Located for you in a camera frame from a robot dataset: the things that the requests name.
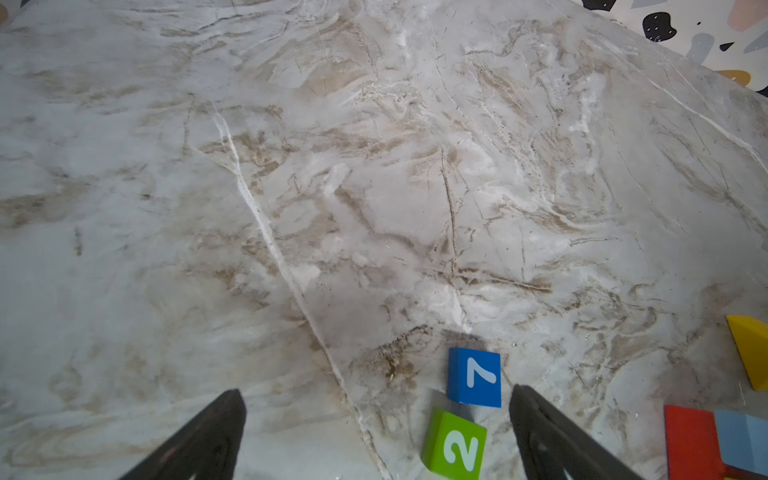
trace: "number 2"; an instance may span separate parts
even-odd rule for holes
[[[458,452],[462,454],[462,463],[467,472],[471,472],[475,469],[475,460],[478,456],[478,447],[480,441],[475,437],[469,441],[469,450],[467,449],[467,441],[464,435],[459,430],[451,430],[448,435],[445,436],[445,444],[442,446],[442,454],[445,456],[445,460],[448,463],[456,463],[456,454],[453,452],[452,447],[458,446]]]
[[[496,383],[496,375],[482,368],[472,357],[467,359],[467,386],[475,386],[475,373],[480,375],[488,383]]]

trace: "blue cube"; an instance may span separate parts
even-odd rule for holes
[[[502,356],[451,348],[448,353],[448,398],[466,405],[502,406]]]
[[[768,477],[768,421],[715,410],[715,426],[724,464]]]

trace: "black speckle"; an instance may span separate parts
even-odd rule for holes
[[[83,234],[77,227],[74,228],[74,254],[78,257],[83,254]]]
[[[589,10],[605,10],[610,12],[614,7],[616,0],[581,0],[581,4],[584,8]]]
[[[672,17],[666,12],[656,12],[643,18],[643,33],[650,41],[669,40],[677,34],[672,28]]]

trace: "number 7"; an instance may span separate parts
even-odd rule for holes
[[[480,375],[488,383],[496,383],[496,375],[482,368],[472,357],[467,359],[467,386],[475,386],[475,373]]]

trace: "white vein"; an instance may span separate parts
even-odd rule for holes
[[[677,98],[674,94],[672,94],[666,88],[662,87],[661,85],[659,85],[655,81],[651,80],[650,77],[648,77],[645,73],[643,73],[643,71],[641,69],[639,69],[638,67],[635,67],[630,62],[625,61],[621,57],[620,52],[617,52],[617,51],[614,50],[615,47],[605,43],[600,38],[596,37],[595,39],[597,41],[599,41],[605,48],[607,48],[608,50],[612,51],[619,58],[619,60],[621,60],[625,65],[628,65],[630,68],[634,69],[638,74],[640,74],[643,77],[645,77],[645,79],[648,80],[650,82],[650,84],[652,84],[658,90],[661,90],[662,92],[667,94],[669,96],[669,98],[671,98],[672,100],[676,101],[682,108],[684,108],[687,111],[689,111],[690,113],[695,114],[696,116],[700,117],[702,120],[704,120],[708,124],[712,125],[725,138],[727,138],[728,140],[732,141],[736,145],[742,147],[744,150],[749,152],[749,154],[752,156],[752,158],[763,168],[763,171],[765,171],[766,174],[768,174],[768,167],[766,167],[765,163],[760,159],[760,156],[758,156],[757,152],[755,151],[755,149],[752,147],[751,144],[747,143],[746,141],[742,140],[741,138],[738,138],[736,135],[730,133],[728,130],[726,130],[725,128],[721,127],[720,124],[718,124],[716,121],[712,120],[708,116],[699,113],[698,111],[694,110],[693,108],[691,108],[688,105],[686,105],[685,103],[683,103],[679,98]]]
[[[291,273],[290,267],[288,266],[288,263],[285,261],[285,257],[283,256],[283,253],[280,251],[280,248],[275,243],[274,235],[272,233],[272,227],[270,226],[270,221],[262,211],[262,208],[259,205],[258,201],[251,194],[248,188],[248,185],[245,181],[245,178],[243,178],[243,172],[240,169],[240,155],[237,153],[237,149],[235,148],[235,144],[232,140],[230,127],[227,124],[227,121],[224,120],[221,114],[219,114],[219,112],[214,113],[213,120],[214,120],[214,123],[216,124],[216,127],[219,129],[219,135],[221,137],[222,142],[227,143],[227,146],[229,147],[230,152],[232,154],[233,166],[232,167],[227,165],[223,165],[223,166],[234,174],[237,180],[237,190],[240,192],[240,196],[243,197],[243,200],[245,200],[246,205],[250,208],[250,211],[253,214],[253,218],[256,220],[256,223],[259,226],[261,237],[266,243],[266,248],[269,250],[272,259],[277,265],[277,269],[279,270],[280,275],[283,276],[286,283],[288,284],[288,288],[290,289],[290,292],[293,295],[293,298],[295,299],[296,304],[299,307],[299,310],[301,310],[301,313],[306,318],[306,321],[310,325],[310,328],[312,329],[313,334],[317,338],[320,345],[323,347],[323,351],[325,352],[326,357],[328,357],[328,362],[331,365],[331,370],[333,371],[333,375],[336,377],[336,381],[339,383],[339,387],[344,393],[346,404],[348,405],[349,409],[354,413],[358,428],[362,433],[363,440],[366,444],[366,447],[370,455],[373,458],[373,461],[376,463],[376,467],[379,469],[379,471],[381,472],[384,478],[391,480],[392,475],[389,473],[386,466],[384,465],[384,461],[382,460],[382,458],[376,452],[376,448],[373,445],[370,433],[362,424],[362,417],[360,415],[359,410],[349,401],[349,398],[347,397],[346,388],[344,386],[344,378],[342,377],[341,372],[339,371],[339,367],[333,361],[333,358],[330,355],[328,348],[326,347],[326,342],[325,342],[325,339],[323,338],[323,334],[320,332],[320,329],[317,326],[317,322],[315,321],[314,316],[310,312],[309,307],[306,305],[306,302],[304,300],[304,295],[301,289],[299,288],[299,284],[296,281],[296,278]]]

